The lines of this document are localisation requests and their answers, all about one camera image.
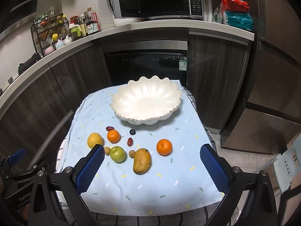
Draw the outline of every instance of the open microwave door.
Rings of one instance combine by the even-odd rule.
[[[140,18],[139,0],[112,0],[114,17],[119,18]]]

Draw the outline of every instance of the screw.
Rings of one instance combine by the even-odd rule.
[[[267,176],[267,175],[268,175],[268,172],[267,172],[266,170],[262,170],[262,171],[261,171],[261,174],[262,174],[263,176]]]
[[[38,171],[38,176],[42,176],[44,174],[44,171]]]
[[[239,167],[233,167],[233,171],[235,172],[235,173],[239,173],[239,172],[241,172],[241,169],[239,168]]]
[[[66,168],[64,169],[64,171],[65,171],[65,173],[69,173],[69,172],[72,171],[72,167],[66,167]]]

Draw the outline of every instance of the red package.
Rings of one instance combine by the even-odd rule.
[[[249,9],[248,3],[242,0],[222,0],[221,12],[232,11],[247,13]]]

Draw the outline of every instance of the white scalloped bowl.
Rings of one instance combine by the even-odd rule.
[[[166,120],[181,104],[182,91],[178,84],[170,83],[168,78],[160,80],[141,77],[120,86],[118,93],[112,95],[110,104],[115,114],[134,125],[153,125]]]

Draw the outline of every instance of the green apple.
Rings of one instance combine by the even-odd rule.
[[[124,149],[121,148],[120,146],[114,146],[110,150],[110,157],[115,162],[122,162],[122,161],[124,161],[125,156],[126,156],[126,153],[125,153]]]

